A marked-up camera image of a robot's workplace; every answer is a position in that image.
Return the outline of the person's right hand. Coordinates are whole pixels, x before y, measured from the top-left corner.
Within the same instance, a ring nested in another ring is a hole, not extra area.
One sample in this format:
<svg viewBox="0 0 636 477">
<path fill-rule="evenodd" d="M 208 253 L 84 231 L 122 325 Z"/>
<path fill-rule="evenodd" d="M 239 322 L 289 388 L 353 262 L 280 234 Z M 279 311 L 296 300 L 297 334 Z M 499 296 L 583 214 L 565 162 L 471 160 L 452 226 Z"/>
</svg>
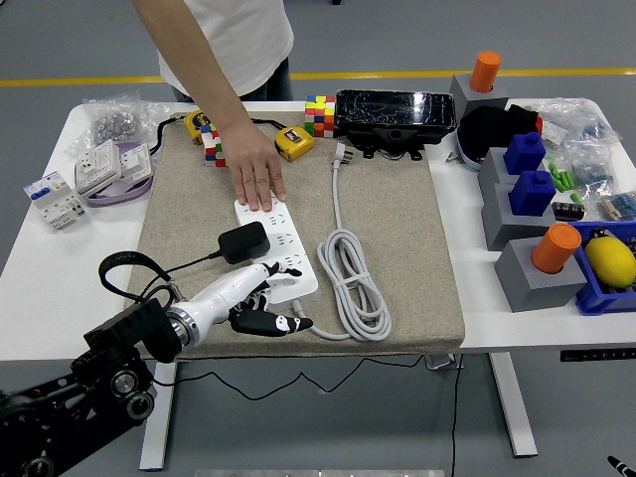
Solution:
<svg viewBox="0 0 636 477">
<path fill-rule="evenodd" d="M 273 142 L 249 119 L 219 125 L 236 198 L 251 211 L 272 210 L 272 196 L 284 201 L 280 156 Z"/>
</svg>

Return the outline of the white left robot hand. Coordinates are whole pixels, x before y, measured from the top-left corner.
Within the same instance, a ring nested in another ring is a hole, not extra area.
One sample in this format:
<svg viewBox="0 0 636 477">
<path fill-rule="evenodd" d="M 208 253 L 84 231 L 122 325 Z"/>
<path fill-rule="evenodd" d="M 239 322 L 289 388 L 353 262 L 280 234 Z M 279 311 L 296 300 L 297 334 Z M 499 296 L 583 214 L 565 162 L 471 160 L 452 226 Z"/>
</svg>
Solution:
<svg viewBox="0 0 636 477">
<path fill-rule="evenodd" d="M 198 347 L 213 325 L 225 321 L 239 333 L 263 337 L 283 337 L 312 328 L 311 319 L 273 313 L 260 301 L 269 287 L 267 280 L 276 273 L 299 276 L 301 271 L 278 262 L 247 265 L 223 275 L 192 300 L 171 306 L 169 317 L 182 323 L 187 332 L 184 346 Z"/>
</svg>

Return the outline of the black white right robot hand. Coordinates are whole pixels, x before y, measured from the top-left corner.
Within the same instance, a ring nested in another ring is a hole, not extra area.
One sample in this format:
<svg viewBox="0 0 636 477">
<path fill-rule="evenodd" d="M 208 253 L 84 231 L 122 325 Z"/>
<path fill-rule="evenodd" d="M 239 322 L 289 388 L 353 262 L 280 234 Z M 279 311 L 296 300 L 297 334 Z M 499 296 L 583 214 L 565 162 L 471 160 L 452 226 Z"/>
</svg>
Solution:
<svg viewBox="0 0 636 477">
<path fill-rule="evenodd" d="M 608 463 L 623 477 L 636 477 L 636 470 L 615 456 L 607 456 Z"/>
</svg>

